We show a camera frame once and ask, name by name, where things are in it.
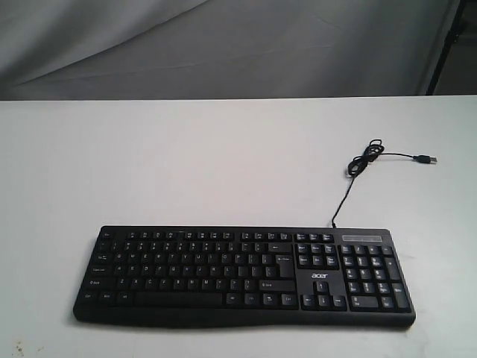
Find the grey backdrop cloth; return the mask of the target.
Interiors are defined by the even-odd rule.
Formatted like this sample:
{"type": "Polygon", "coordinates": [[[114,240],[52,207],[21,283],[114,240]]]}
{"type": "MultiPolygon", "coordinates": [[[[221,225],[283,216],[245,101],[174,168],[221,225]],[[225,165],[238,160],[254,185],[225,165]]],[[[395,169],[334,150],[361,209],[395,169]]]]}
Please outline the grey backdrop cloth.
{"type": "Polygon", "coordinates": [[[3,1],[4,100],[422,95],[456,1],[3,1]]]}

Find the black metal frame post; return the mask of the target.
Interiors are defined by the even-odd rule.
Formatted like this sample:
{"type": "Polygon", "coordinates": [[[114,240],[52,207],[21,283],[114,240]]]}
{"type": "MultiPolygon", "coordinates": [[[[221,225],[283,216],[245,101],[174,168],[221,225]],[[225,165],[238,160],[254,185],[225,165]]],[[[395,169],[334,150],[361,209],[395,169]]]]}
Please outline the black metal frame post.
{"type": "Polygon", "coordinates": [[[437,59],[432,76],[429,80],[429,85],[426,89],[427,96],[434,95],[451,48],[459,41],[461,34],[467,27],[466,22],[462,19],[466,5],[467,1],[458,2],[458,6],[455,9],[455,14],[452,17],[452,24],[449,26],[449,29],[446,32],[439,58],[437,59]]]}

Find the black acer keyboard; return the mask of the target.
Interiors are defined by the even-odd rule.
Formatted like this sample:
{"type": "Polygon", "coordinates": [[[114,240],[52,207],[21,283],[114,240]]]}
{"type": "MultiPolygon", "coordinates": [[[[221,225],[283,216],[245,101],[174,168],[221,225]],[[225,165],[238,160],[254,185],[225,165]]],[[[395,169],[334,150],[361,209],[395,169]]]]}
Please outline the black acer keyboard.
{"type": "Polygon", "coordinates": [[[410,327],[385,229],[104,226],[73,313],[149,327],[410,327]]]}

